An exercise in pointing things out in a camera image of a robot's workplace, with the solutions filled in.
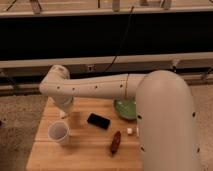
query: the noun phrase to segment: black phone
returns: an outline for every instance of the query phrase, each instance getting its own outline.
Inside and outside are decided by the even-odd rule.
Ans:
[[[107,129],[110,124],[109,119],[99,116],[95,113],[90,114],[89,118],[87,119],[87,122],[103,129]]]

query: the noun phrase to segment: floor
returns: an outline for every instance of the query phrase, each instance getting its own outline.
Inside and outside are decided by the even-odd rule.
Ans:
[[[197,109],[201,160],[213,171],[213,85],[191,86]],[[24,171],[47,98],[0,97],[0,170]]]
[[[40,123],[44,96],[0,97],[0,170],[24,171]]]

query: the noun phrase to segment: green bowl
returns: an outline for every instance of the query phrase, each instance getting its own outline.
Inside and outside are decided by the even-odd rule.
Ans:
[[[124,118],[124,119],[127,119],[127,120],[135,120],[136,119],[135,101],[114,100],[114,108],[121,118]]]

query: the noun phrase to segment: black wall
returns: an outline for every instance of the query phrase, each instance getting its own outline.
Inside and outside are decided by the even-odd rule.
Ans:
[[[0,60],[113,56],[129,15],[0,19]],[[133,14],[121,55],[213,51],[213,12]]]

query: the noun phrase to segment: white cup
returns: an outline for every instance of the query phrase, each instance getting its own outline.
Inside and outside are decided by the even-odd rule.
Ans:
[[[70,128],[66,122],[56,121],[48,128],[48,137],[60,145],[67,145],[69,143]]]

